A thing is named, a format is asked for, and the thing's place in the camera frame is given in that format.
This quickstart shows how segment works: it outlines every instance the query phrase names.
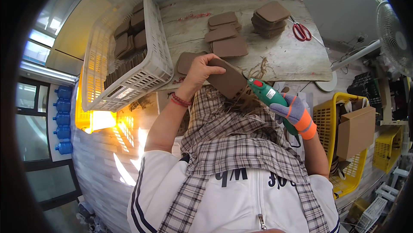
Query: cardboard box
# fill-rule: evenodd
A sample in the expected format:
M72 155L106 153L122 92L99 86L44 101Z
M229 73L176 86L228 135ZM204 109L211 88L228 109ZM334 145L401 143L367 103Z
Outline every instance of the cardboard box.
M376 109L365 107L341 116L337 156L348 159L373 144Z

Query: person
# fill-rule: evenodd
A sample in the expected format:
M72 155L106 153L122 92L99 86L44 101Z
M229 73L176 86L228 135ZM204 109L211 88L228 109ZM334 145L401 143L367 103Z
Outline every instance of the person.
M155 120L128 206L136 232L338 232L329 165L316 125L298 97L254 114L223 112L225 97L202 86L222 67L214 54L193 60L175 96ZM171 154L187 106L182 158ZM301 133L305 164L276 114Z

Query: red bracelet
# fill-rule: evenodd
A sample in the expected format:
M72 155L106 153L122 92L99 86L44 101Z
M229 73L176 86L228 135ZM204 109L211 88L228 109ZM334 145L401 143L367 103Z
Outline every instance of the red bracelet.
M174 92L171 94L171 96L172 96L172 99L171 99L171 100L172 100L173 102L175 102L176 104L179 104L179 105L184 106L184 107L188 107L188 106L191 106L191 105L192 105L192 102L190 102L190 101L184 101L184 100L180 99L179 97L177 97L177 96L175 95Z

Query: worktable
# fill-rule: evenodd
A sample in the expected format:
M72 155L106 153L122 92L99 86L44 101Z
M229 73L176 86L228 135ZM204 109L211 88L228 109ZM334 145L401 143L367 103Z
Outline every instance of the worktable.
M317 26L301 0L167 0L160 3L175 74L168 84L157 91L179 87L177 82L185 75L176 70L176 62L182 52L210 53L209 44L204 40L204 35L209 32L208 19L228 11L234 11L238 17L242 25L240 34L245 38L249 52L243 57L225 58L231 65L249 71L267 57L267 65L273 69L267 69L262 78L264 81L330 81L333 76L325 47L315 39L297 40L291 22L287 21L281 36L272 39L264 39L254 32L251 23L254 10L271 1L278 1L308 28L313 38L321 40Z

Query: plaid scarf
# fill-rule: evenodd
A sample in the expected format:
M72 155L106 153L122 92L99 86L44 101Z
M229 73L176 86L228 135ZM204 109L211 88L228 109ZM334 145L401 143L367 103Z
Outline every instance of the plaid scarf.
M304 163L267 107L253 115L223 112L225 98L211 86L197 92L181 153L189 153L187 179L158 232L187 233L211 175L240 168L269 170L296 184L310 233L329 232Z

